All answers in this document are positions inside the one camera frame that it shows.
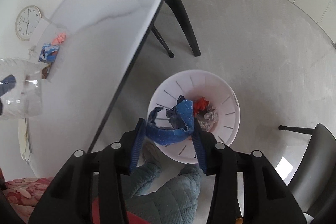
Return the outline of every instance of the gray floor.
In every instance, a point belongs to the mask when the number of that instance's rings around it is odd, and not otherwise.
[[[96,149],[118,140],[146,117],[158,85],[182,70],[213,72],[233,88],[241,123],[231,147],[261,150],[273,166],[284,157],[293,177],[309,137],[278,131],[280,124],[336,132],[335,49],[313,20],[287,0],[183,0],[202,52],[193,57],[170,9],[164,5],[155,22],[175,54],[170,59],[150,34],[104,128]],[[151,190],[177,175],[182,164],[160,154],[164,171]],[[206,223],[213,177],[204,177],[194,223]],[[239,200],[242,200],[239,187]]]

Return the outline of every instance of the blue cloth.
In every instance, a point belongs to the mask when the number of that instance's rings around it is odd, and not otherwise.
[[[156,107],[148,116],[146,136],[160,145],[169,145],[185,140],[194,132],[193,101],[180,96],[177,105],[166,112],[173,128],[158,127],[155,123],[162,107]]]
[[[59,45],[51,45],[51,43],[44,44],[40,53],[39,62],[51,64],[55,61]]]

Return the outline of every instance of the white laundry basket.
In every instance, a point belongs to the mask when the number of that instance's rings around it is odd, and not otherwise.
[[[218,142],[224,142],[226,145],[233,142],[239,128],[240,109],[228,83],[219,76],[203,70],[186,70],[172,75],[157,88],[149,103],[148,114],[157,106],[164,108],[157,114],[157,126],[171,127],[166,117],[166,109],[176,105],[179,95],[188,100],[205,97],[210,101],[218,112],[218,122],[214,124],[211,132]],[[192,164],[198,162],[191,139],[168,146],[156,145],[173,160]]]

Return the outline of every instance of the red cloth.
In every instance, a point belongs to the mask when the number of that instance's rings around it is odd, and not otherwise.
[[[150,224],[149,222],[143,220],[142,218],[139,218],[138,216],[127,212],[128,216],[128,221],[129,224]],[[100,219],[99,219],[99,201],[98,198],[96,198],[92,202],[92,222],[94,224],[100,224]]]
[[[198,114],[200,111],[206,110],[208,105],[209,101],[205,100],[204,97],[193,102],[194,117],[196,117],[196,114]]]

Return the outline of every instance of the chair leg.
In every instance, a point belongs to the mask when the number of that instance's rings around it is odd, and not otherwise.
[[[153,25],[153,27],[152,27],[152,32],[153,32],[153,34],[156,36],[156,38],[160,41],[161,45],[165,48],[165,50],[167,51],[169,57],[170,57],[170,58],[173,58],[173,57],[174,57],[174,54],[171,52],[171,50],[169,49],[168,45],[167,45],[166,42],[164,41],[163,37],[160,35],[158,29],[155,28],[154,25]]]
[[[292,132],[298,132],[303,134],[312,135],[314,132],[313,128],[302,128],[302,127],[287,127],[283,125],[279,125],[279,130],[288,130]]]
[[[194,56],[200,56],[201,51],[200,48],[198,47],[193,27],[191,26],[190,20],[188,18],[182,0],[165,0],[165,3],[167,3],[167,5],[173,11],[177,21],[179,22],[184,32],[185,37],[188,40],[188,43],[191,47],[191,50],[194,53]]]

